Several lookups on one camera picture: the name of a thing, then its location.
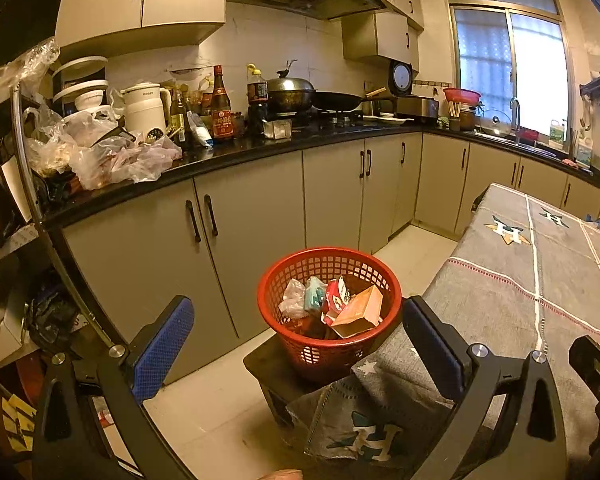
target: red plastic basket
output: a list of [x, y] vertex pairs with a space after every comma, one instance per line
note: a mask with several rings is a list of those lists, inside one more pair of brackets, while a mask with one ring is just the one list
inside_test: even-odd
[[[372, 330], [347, 339], [312, 339], [284, 326], [289, 322], [279, 310], [283, 293], [291, 278], [305, 283], [317, 276], [325, 283], [353, 274], [375, 284], [382, 293], [382, 323]], [[350, 368], [369, 354], [374, 339], [391, 326], [400, 312], [400, 283], [384, 263], [358, 251], [316, 248], [287, 256], [263, 275], [258, 285], [258, 308], [267, 324], [279, 335], [295, 370], [305, 379], [328, 384], [345, 377]]]
[[477, 106], [480, 102], [480, 94], [478, 94], [478, 92], [474, 92], [473, 90], [445, 88], [445, 96], [447, 101], [464, 103], [471, 106]]

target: black countertop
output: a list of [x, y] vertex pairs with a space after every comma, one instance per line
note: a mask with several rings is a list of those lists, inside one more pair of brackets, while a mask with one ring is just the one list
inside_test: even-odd
[[365, 139], [368, 137], [378, 137], [384, 135], [403, 134], [410, 132], [427, 132], [431, 134], [453, 137], [456, 139], [469, 140], [507, 152], [517, 153], [558, 168], [565, 173], [577, 176], [600, 189], [600, 171], [592, 169], [592, 174], [584, 170], [572, 168], [563, 164], [556, 158], [549, 158], [539, 153], [533, 153], [514, 144], [504, 144], [503, 142], [478, 136], [471, 132], [452, 132], [449, 130], [436, 128], [432, 126], [423, 126], [421, 124], [406, 123], [401, 126], [382, 123], [365, 123], [363, 126], [348, 126], [337, 130], [318, 130], [317, 128], [304, 128], [298, 132], [294, 131], [291, 139], [268, 140], [264, 137], [242, 137], [229, 142], [217, 144], [212, 150], [204, 148], [195, 149], [192, 152], [184, 153], [181, 160], [176, 160], [173, 166], [165, 171], [162, 176], [154, 182], [141, 182], [133, 184], [127, 180], [119, 184], [112, 184], [94, 191], [82, 192], [63, 207], [49, 211], [45, 216], [45, 226], [47, 229], [62, 228], [73, 224], [84, 218], [87, 218], [99, 211], [125, 202], [136, 196], [143, 195], [155, 189], [159, 189], [170, 184], [175, 184], [182, 180], [192, 178], [202, 173], [219, 170], [257, 160], [271, 155], [289, 153], [307, 148], [315, 148], [326, 144], [336, 142], [345, 142], [347, 140]]

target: metal pole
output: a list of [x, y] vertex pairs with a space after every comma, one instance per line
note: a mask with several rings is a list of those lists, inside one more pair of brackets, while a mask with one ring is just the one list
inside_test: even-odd
[[49, 237], [49, 234], [46, 232], [46, 229], [42, 223], [42, 211], [40, 210], [40, 204], [38, 203], [38, 194], [36, 193], [36, 188], [33, 185], [33, 178], [31, 176], [31, 170], [29, 169], [29, 164], [27, 162], [27, 154], [24, 149], [24, 129], [22, 125], [22, 95], [20, 92], [20, 85], [16, 85], [11, 88], [11, 121], [13, 123], [13, 138], [15, 141], [16, 147], [16, 160], [18, 162], [18, 171], [20, 173], [20, 179], [22, 181], [22, 185], [24, 187], [24, 193], [27, 198], [27, 204], [29, 205], [29, 209], [31, 211], [31, 215], [33, 216], [33, 221], [36, 226], [36, 230], [38, 231], [38, 237], [42, 240], [44, 244], [45, 251], [51, 259], [51, 263], [58, 272], [62, 283], [69, 291], [69, 294], [74, 299], [75, 303], [80, 309], [82, 315], [87, 319], [89, 324], [96, 331], [100, 339], [104, 341], [108, 348], [113, 346], [113, 342], [104, 332], [98, 321], [95, 319], [93, 312], [89, 309], [89, 307], [84, 303], [84, 300], [80, 296], [80, 293], [75, 288], [74, 282], [72, 282], [71, 277], [66, 272], [66, 267], [64, 263], [60, 259], [56, 248]]

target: window frame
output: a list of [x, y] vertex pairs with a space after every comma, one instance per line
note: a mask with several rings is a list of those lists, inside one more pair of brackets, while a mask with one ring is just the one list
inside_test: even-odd
[[564, 45], [564, 55], [567, 62], [567, 88], [568, 88], [568, 117], [566, 132], [568, 132], [574, 124], [575, 106], [574, 106], [574, 68], [573, 68], [573, 57], [571, 56], [571, 49], [569, 46], [569, 39], [567, 37], [566, 28], [564, 26], [562, 8], [560, 7], [560, 1], [554, 0], [555, 8], [558, 13], [547, 12], [542, 9], [536, 9], [535, 7], [528, 7], [519, 4], [510, 4], [508, 2], [500, 2], [497, 0], [446, 0], [449, 9], [449, 23], [451, 26], [452, 41], [454, 46], [454, 57], [456, 73], [454, 74], [454, 84], [458, 86], [460, 84], [460, 46], [458, 43], [458, 28], [456, 26], [456, 14], [455, 9], [468, 9], [468, 10], [486, 10], [491, 12], [503, 12], [507, 17], [507, 28], [509, 29], [509, 43], [511, 49], [511, 63], [512, 63], [512, 88], [513, 96], [518, 96], [518, 75], [516, 70], [516, 47], [513, 40], [513, 26], [511, 23], [510, 15], [522, 14], [524, 16], [531, 16], [532, 18], [539, 18], [557, 24], [560, 27], [560, 33], [562, 35], [562, 44]]

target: gray tablecloth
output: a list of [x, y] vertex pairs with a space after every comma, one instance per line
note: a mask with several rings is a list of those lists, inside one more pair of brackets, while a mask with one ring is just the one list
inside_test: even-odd
[[[600, 344], [600, 231], [494, 184], [424, 298], [469, 343], [520, 358], [534, 349], [547, 352], [572, 470], [588, 459], [598, 428], [596, 401], [570, 367], [568, 354], [582, 335]], [[288, 405], [294, 445], [311, 456], [413, 471], [452, 404], [436, 390], [402, 327], [352, 371]], [[502, 400], [491, 406], [475, 456]]]

